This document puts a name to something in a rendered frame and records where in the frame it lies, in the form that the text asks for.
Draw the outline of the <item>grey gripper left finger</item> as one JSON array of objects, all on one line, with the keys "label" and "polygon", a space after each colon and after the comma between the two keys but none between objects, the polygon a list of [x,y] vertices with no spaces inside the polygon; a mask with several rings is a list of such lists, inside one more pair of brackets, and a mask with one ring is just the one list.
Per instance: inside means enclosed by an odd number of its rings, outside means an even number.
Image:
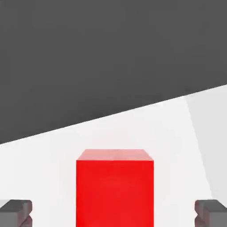
[{"label": "grey gripper left finger", "polygon": [[32,227],[31,200],[9,200],[0,207],[0,227]]}]

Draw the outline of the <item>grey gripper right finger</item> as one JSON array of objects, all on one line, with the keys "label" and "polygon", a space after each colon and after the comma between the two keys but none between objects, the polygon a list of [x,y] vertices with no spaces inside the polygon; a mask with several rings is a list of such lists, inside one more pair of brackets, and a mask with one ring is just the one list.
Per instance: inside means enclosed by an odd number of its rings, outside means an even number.
[{"label": "grey gripper right finger", "polygon": [[195,212],[195,227],[227,227],[227,207],[218,200],[196,200]]}]

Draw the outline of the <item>small red cube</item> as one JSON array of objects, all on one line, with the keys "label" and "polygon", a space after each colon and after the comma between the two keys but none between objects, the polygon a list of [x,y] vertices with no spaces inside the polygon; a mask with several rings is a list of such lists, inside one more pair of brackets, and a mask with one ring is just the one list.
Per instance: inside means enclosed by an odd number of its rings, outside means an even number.
[{"label": "small red cube", "polygon": [[154,160],[143,149],[86,149],[76,160],[76,227],[154,227]]}]

